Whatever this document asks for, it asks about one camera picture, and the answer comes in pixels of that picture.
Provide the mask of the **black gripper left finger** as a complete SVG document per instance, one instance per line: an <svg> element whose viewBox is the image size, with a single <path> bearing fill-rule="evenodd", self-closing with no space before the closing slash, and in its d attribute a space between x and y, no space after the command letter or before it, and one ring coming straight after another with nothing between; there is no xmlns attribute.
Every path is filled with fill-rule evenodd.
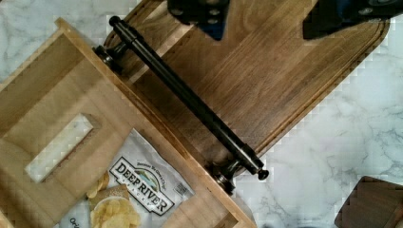
<svg viewBox="0 0 403 228"><path fill-rule="evenodd" d="M220 41L223 37L230 0L167 0L169 13L185 25L195 25Z"/></svg>

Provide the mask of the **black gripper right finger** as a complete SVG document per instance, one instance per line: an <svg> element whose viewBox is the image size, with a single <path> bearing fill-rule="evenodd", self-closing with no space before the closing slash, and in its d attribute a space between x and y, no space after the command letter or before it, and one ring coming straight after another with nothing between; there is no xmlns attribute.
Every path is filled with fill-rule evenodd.
<svg viewBox="0 0 403 228"><path fill-rule="evenodd" d="M403 0L318 0L302 22L304 40L314 40L364 22L386 21L403 12Z"/></svg>

